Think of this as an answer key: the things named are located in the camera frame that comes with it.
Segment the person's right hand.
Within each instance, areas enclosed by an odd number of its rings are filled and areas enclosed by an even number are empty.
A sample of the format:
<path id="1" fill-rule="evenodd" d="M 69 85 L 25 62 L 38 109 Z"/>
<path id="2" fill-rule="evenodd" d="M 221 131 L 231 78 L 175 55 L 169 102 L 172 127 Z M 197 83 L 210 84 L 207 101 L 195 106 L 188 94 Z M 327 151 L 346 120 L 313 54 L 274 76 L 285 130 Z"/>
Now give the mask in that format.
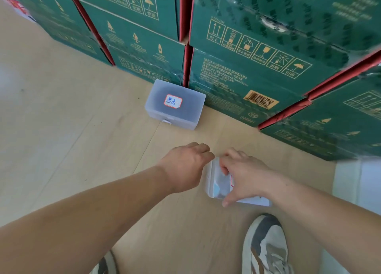
<path id="1" fill-rule="evenodd" d="M 231 174 L 241 190 L 242 199 L 264 197 L 272 200 L 271 186 L 281 177 L 261 160 L 243 151 L 229 148 L 219 157 L 222 172 Z"/>

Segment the person's left hand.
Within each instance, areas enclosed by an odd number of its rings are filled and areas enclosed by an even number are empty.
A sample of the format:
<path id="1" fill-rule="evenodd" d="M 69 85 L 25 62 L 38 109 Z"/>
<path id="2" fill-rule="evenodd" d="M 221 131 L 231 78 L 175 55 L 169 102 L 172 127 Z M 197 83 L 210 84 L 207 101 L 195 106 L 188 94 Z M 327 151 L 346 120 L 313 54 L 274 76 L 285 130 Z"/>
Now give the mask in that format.
<path id="1" fill-rule="evenodd" d="M 192 164 L 185 145 L 171 149 L 157 164 L 170 193 L 181 193 L 198 186 L 205 166 Z"/>

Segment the clear plastic box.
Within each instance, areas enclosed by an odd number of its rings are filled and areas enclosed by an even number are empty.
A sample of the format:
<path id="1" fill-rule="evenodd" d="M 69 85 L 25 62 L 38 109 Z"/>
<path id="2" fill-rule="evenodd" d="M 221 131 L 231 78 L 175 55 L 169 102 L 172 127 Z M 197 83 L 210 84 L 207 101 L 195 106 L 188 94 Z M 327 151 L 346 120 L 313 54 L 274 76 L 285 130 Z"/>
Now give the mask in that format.
<path id="1" fill-rule="evenodd" d="M 225 175 L 220 167 L 219 163 L 219 158 L 215 158 L 212 160 L 207 166 L 206 166 L 206 179 L 205 179 L 205 191 L 207 195 L 212 198 L 216 199 L 213 197 L 213 183 L 221 175 Z M 238 201 L 239 203 L 244 203 L 244 204 L 251 204 L 251 205 L 258 205 L 258 206 L 265 206 L 265 207 L 270 207 L 272 205 L 272 202 L 264 197 L 251 197 L 251 198 L 246 198 L 246 199 L 241 199 Z"/>

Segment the person's right forearm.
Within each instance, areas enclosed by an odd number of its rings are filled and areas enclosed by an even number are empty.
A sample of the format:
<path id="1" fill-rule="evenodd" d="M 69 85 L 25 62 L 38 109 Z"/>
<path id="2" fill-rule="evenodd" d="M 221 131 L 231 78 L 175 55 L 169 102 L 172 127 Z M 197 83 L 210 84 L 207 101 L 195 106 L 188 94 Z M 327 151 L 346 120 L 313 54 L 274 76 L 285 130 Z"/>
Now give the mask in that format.
<path id="1" fill-rule="evenodd" d="M 350 274 L 381 274 L 381 216 L 274 171 L 261 194 L 305 227 Z"/>

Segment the person's left forearm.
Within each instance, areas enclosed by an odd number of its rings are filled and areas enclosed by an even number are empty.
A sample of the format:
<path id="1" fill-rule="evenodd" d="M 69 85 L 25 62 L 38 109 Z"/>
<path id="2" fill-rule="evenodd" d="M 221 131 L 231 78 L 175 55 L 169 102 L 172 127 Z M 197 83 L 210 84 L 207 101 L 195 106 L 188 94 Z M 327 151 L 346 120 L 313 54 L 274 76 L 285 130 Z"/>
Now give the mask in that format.
<path id="1" fill-rule="evenodd" d="M 181 179 L 162 166 L 83 191 L 0 227 L 0 274 L 89 274 Z"/>

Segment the blue small item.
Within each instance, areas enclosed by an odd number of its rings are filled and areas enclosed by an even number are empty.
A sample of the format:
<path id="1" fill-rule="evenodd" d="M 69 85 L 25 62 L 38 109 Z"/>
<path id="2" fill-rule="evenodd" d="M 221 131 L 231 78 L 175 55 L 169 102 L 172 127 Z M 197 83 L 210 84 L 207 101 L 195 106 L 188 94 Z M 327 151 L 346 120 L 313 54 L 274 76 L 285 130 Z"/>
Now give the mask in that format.
<path id="1" fill-rule="evenodd" d="M 213 183 L 213 197 L 225 198 L 234 188 L 234 180 L 231 175 L 221 175 Z"/>

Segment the frosted plastic box dark contents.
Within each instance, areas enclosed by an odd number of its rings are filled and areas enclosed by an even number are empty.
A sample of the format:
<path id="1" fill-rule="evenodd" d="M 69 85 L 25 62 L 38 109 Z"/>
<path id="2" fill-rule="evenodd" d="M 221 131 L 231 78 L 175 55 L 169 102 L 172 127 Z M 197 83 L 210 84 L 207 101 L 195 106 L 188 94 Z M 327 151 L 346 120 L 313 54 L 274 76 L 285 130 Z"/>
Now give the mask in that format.
<path id="1" fill-rule="evenodd" d="M 206 95 L 156 79 L 145 103 L 145 110 L 151 118 L 175 125 L 177 127 L 195 130 Z"/>

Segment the person's right grey white shoe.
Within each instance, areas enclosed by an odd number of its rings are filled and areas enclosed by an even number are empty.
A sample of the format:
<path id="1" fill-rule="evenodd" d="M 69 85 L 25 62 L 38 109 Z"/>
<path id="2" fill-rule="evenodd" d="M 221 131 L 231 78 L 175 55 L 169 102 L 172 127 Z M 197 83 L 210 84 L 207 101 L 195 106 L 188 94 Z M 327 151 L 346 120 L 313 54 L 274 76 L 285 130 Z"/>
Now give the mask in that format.
<path id="1" fill-rule="evenodd" d="M 264 213 L 249 227 L 242 250 L 241 274 L 294 274 L 278 218 Z"/>

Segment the person's grey white shoe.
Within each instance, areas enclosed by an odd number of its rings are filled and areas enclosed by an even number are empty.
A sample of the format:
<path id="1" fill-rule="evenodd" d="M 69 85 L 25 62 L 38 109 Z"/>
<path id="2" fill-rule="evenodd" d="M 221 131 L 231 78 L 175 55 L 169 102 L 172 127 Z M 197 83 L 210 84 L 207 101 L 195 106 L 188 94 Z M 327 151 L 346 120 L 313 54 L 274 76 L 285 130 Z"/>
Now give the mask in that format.
<path id="1" fill-rule="evenodd" d="M 294 274 L 278 218 L 264 213 L 249 227 L 242 250 L 241 274 Z"/>
<path id="2" fill-rule="evenodd" d="M 108 251 L 89 274 L 119 274 L 112 251 Z"/>

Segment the stack of green cartons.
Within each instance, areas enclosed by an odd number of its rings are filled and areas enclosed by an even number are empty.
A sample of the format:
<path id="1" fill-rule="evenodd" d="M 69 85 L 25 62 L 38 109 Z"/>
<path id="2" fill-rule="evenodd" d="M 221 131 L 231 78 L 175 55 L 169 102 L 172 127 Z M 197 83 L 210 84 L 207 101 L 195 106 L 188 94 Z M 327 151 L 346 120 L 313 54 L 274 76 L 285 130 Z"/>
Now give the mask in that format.
<path id="1" fill-rule="evenodd" d="M 251 127 L 381 57 L 381 0 L 17 0 L 54 39 Z"/>

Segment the person's left grey white shoe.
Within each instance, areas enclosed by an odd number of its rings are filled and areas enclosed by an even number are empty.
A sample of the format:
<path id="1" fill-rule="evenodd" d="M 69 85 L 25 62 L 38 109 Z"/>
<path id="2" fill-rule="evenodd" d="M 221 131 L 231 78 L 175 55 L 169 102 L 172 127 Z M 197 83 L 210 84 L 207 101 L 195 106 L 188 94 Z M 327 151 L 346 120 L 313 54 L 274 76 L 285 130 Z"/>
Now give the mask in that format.
<path id="1" fill-rule="evenodd" d="M 89 274 L 119 274 L 112 251 L 108 251 Z"/>

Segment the red and white package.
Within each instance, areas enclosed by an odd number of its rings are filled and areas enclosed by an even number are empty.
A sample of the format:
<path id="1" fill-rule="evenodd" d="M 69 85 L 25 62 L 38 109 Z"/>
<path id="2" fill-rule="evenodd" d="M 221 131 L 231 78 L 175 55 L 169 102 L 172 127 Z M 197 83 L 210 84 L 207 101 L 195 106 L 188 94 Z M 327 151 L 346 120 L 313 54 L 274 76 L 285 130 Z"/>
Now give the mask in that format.
<path id="1" fill-rule="evenodd" d="M 4 0 L 4 1 L 7 2 L 7 4 L 9 4 L 19 16 L 33 23 L 37 23 L 36 20 L 30 15 L 30 12 L 18 0 Z"/>

